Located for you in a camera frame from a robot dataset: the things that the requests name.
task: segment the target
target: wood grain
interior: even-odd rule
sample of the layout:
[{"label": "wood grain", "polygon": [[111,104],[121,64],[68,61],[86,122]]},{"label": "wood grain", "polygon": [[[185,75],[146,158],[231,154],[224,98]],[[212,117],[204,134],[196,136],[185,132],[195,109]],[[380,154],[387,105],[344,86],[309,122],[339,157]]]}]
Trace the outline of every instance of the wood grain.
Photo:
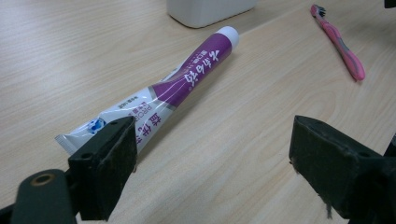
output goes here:
[{"label": "wood grain", "polygon": [[289,165],[292,121],[321,119],[385,151],[396,132],[396,9],[315,2],[361,59],[366,79],[355,82],[313,3],[259,0],[190,29],[160,0],[2,1],[0,206],[28,175],[67,169],[57,134],[165,77],[231,25],[239,46],[145,147],[109,223],[346,223],[327,219]]}]

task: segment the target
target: toothbrush handle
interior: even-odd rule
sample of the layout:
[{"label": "toothbrush handle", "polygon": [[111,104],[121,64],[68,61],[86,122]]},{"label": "toothbrush handle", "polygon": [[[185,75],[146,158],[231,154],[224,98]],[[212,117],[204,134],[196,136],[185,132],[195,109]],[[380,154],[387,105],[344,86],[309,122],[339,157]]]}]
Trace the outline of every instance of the toothbrush handle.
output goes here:
[{"label": "toothbrush handle", "polygon": [[322,24],[323,30],[326,32],[327,36],[334,43],[338,52],[340,52],[349,73],[356,80],[364,80],[365,74],[361,61],[356,57],[356,55],[344,44],[341,38],[340,32],[333,25],[329,23]]}]

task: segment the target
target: toothpaste tube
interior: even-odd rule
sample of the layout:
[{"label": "toothpaste tube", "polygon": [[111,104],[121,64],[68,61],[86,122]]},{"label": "toothpaste tube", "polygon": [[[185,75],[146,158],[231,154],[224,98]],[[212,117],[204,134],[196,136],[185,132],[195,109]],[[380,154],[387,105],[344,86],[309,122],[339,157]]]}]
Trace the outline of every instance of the toothpaste tube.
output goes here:
[{"label": "toothpaste tube", "polygon": [[233,27],[221,28],[163,80],[111,106],[70,134],[56,136],[56,141],[73,154],[112,120],[134,116],[139,153],[190,92],[231,54],[238,41]]}]

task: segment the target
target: wooden table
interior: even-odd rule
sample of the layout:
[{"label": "wooden table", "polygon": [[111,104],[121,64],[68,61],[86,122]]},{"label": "wooden table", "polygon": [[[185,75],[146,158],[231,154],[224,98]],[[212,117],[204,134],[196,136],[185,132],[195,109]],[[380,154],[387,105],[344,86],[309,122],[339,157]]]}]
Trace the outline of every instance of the wooden table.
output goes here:
[{"label": "wooden table", "polygon": [[[363,82],[313,3],[361,59]],[[289,164],[291,128],[295,115],[320,119],[384,153],[396,132],[396,9],[382,1],[261,0],[202,29],[163,0],[2,1],[1,207],[28,175],[68,168],[57,134],[165,77],[225,25],[239,46],[144,148],[109,223],[346,223],[326,218]]]}]

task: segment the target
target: white box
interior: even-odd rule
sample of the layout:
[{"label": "white box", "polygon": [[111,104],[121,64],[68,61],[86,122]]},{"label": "white box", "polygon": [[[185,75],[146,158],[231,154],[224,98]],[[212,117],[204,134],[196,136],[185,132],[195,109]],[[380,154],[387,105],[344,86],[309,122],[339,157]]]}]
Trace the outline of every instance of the white box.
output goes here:
[{"label": "white box", "polygon": [[182,24],[200,28],[248,11],[257,0],[166,0],[169,15]]}]

